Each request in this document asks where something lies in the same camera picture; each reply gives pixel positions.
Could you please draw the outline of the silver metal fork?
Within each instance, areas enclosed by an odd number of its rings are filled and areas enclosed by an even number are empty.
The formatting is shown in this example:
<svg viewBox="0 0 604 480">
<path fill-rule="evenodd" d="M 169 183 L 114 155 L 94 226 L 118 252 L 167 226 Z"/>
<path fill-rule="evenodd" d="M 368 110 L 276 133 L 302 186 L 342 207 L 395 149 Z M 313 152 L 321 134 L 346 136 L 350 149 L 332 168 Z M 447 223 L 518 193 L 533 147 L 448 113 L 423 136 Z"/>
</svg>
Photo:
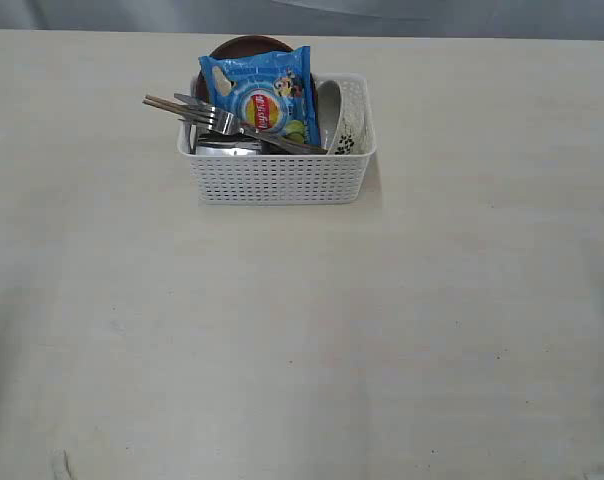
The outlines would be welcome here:
<svg viewBox="0 0 604 480">
<path fill-rule="evenodd" d="M 237 116 L 208 104 L 205 106 L 178 105 L 177 110 L 187 120 L 194 121 L 218 134 L 242 134 L 279 147 L 293 155 L 325 155 L 327 153 L 319 146 L 294 142 L 278 134 L 260 131 L 241 122 Z"/>
</svg>

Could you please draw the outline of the blue chips bag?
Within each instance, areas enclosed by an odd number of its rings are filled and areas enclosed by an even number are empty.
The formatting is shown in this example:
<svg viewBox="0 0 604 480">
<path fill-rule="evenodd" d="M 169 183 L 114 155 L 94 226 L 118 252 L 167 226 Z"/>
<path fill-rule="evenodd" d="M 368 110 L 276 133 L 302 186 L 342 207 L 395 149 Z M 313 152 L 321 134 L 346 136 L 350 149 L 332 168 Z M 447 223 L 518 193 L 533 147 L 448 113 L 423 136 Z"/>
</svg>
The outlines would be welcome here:
<svg viewBox="0 0 604 480">
<path fill-rule="evenodd" d="M 209 103 L 260 131 L 318 146 L 310 63 L 308 46 L 235 59 L 199 58 Z"/>
</svg>

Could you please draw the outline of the silver table knife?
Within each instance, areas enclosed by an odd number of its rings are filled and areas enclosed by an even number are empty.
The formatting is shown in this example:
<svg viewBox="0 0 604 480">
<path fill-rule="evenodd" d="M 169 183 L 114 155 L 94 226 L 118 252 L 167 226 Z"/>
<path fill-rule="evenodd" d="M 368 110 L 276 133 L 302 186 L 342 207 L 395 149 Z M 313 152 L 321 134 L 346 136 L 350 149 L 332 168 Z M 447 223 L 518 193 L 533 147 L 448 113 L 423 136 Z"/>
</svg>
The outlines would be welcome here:
<svg viewBox="0 0 604 480">
<path fill-rule="evenodd" d="M 198 99 L 196 97 L 193 97 L 191 95 L 186 95 L 186 94 L 181 94 L 181 93 L 174 93 L 173 97 L 176 100 L 179 100 L 183 103 L 185 103 L 186 105 L 189 105 L 193 108 L 197 107 L 197 108 L 209 108 L 209 109 L 214 109 L 214 106 L 201 100 Z"/>
</svg>

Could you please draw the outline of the white perforated plastic basket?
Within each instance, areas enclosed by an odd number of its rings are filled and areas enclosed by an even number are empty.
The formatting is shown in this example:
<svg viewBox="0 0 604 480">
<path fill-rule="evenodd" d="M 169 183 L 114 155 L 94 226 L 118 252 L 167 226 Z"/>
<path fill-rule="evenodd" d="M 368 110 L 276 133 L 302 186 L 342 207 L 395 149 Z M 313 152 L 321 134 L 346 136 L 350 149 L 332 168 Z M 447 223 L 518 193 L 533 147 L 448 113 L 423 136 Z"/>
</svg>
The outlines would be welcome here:
<svg viewBox="0 0 604 480">
<path fill-rule="evenodd" d="M 376 153 L 367 81 L 354 73 L 322 73 L 316 84 L 334 81 L 343 94 L 345 118 L 357 121 L 343 134 L 336 155 L 192 155 L 185 128 L 178 129 L 177 150 L 189 160 L 199 198 L 220 205 L 345 204 L 360 192 Z"/>
</svg>

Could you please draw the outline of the white bowl with black pattern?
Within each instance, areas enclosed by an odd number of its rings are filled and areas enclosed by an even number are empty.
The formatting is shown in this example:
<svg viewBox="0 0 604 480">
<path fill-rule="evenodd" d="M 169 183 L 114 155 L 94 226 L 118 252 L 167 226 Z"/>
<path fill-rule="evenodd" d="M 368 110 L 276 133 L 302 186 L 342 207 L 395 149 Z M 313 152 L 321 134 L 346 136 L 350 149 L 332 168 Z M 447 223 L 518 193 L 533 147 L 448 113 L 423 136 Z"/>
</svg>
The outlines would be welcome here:
<svg viewBox="0 0 604 480">
<path fill-rule="evenodd" d="M 365 127 L 363 88 L 351 80 L 329 79 L 317 89 L 321 145 L 328 155 L 358 152 Z"/>
</svg>

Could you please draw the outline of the silver metal cup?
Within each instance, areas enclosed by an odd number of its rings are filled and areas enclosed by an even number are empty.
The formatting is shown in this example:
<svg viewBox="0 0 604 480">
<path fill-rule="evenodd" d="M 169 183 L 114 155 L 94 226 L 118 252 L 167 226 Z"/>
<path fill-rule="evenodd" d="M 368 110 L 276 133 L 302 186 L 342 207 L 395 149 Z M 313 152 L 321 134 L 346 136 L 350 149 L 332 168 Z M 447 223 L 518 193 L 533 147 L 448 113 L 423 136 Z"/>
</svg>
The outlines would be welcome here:
<svg viewBox="0 0 604 480">
<path fill-rule="evenodd" d="M 218 133 L 198 133 L 193 153 L 203 156 L 253 156 L 262 152 L 260 141 L 244 135 L 226 136 Z"/>
</svg>

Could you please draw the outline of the brown round plate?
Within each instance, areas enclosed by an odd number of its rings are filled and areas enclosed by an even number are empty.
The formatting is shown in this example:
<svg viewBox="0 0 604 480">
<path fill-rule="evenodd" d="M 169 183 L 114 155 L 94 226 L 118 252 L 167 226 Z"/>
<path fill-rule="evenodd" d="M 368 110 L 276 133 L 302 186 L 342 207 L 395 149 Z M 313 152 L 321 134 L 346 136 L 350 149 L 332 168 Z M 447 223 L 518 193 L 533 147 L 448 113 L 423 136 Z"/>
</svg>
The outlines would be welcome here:
<svg viewBox="0 0 604 480">
<path fill-rule="evenodd" d="M 210 53 L 210 56 L 217 60 L 236 59 L 271 51 L 292 52 L 293 48 L 272 37 L 263 35 L 244 35 L 232 38 L 219 45 Z M 208 86 L 203 72 L 200 72 L 191 82 L 191 94 L 205 102 L 210 101 Z"/>
</svg>

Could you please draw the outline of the upper brown wooden chopstick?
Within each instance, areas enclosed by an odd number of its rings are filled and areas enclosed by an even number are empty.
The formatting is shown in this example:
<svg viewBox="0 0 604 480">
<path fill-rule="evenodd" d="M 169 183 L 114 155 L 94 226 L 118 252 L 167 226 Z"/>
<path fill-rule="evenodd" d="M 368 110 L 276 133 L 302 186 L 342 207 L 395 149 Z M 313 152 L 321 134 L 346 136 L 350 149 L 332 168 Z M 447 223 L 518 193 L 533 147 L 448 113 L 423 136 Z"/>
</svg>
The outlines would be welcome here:
<svg viewBox="0 0 604 480">
<path fill-rule="evenodd" d="M 144 97 L 144 99 L 149 99 L 149 100 L 153 100 L 153 101 L 156 101 L 156 102 L 167 103 L 168 105 L 172 105 L 172 106 L 176 106 L 176 107 L 181 107 L 181 108 L 184 108 L 185 110 L 189 110 L 190 109 L 189 105 L 179 104 L 179 103 L 176 103 L 176 102 L 173 102 L 173 101 L 170 101 L 170 100 L 166 100 L 166 99 L 163 99 L 163 98 L 160 98 L 160 97 L 156 97 L 156 96 L 146 95 Z"/>
</svg>

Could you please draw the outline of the brown wooden chopstick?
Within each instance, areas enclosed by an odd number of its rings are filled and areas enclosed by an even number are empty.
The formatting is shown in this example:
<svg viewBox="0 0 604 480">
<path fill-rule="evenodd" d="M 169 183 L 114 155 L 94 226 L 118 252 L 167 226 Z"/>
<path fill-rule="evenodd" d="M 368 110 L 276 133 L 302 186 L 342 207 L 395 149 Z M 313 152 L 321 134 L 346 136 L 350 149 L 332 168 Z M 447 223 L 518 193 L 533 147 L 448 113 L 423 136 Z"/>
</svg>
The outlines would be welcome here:
<svg viewBox="0 0 604 480">
<path fill-rule="evenodd" d="M 186 117 L 189 114 L 189 112 L 187 110 L 185 110 L 184 108 L 168 105 L 167 103 L 156 102 L 156 101 L 149 100 L 149 99 L 144 99 L 143 104 L 163 110 L 163 111 L 167 111 L 167 112 L 170 112 L 170 113 L 182 116 L 182 117 Z"/>
<path fill-rule="evenodd" d="M 163 98 L 160 98 L 160 97 L 156 97 L 156 96 L 146 95 L 144 97 L 144 99 L 149 99 L 149 100 L 153 100 L 153 101 L 156 101 L 156 102 L 167 103 L 168 105 L 172 105 L 172 106 L 176 106 L 176 107 L 181 107 L 181 108 L 184 108 L 185 110 L 189 110 L 190 109 L 189 105 L 179 104 L 179 103 L 176 103 L 176 102 L 173 102 L 173 101 L 170 101 L 170 100 L 166 100 L 166 99 L 163 99 Z"/>
</svg>

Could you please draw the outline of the lower brown wooden chopstick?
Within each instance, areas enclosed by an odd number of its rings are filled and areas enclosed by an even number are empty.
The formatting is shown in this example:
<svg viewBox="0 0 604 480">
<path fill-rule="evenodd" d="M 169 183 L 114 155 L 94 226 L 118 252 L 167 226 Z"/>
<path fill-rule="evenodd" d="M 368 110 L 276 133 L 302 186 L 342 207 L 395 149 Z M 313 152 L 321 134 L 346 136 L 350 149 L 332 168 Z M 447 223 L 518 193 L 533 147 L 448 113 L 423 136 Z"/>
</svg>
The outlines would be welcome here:
<svg viewBox="0 0 604 480">
<path fill-rule="evenodd" d="M 144 99 L 143 104 L 163 110 L 163 111 L 167 111 L 167 112 L 170 112 L 170 113 L 182 116 L 182 117 L 186 117 L 189 114 L 189 112 L 187 110 L 185 110 L 184 108 L 168 105 L 167 103 L 156 102 L 156 101 L 149 100 L 149 99 Z"/>
</svg>

